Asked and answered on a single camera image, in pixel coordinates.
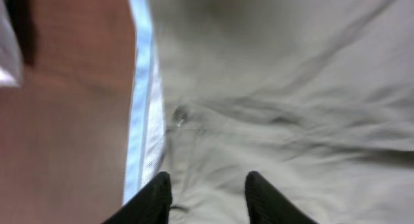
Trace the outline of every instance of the light blue trim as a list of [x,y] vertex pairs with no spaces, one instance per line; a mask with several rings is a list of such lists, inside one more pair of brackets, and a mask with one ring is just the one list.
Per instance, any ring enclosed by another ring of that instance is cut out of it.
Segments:
[[147,128],[148,94],[153,59],[153,27],[147,0],[129,0],[136,32],[135,79],[129,117],[128,151],[125,168],[126,204],[140,190]]

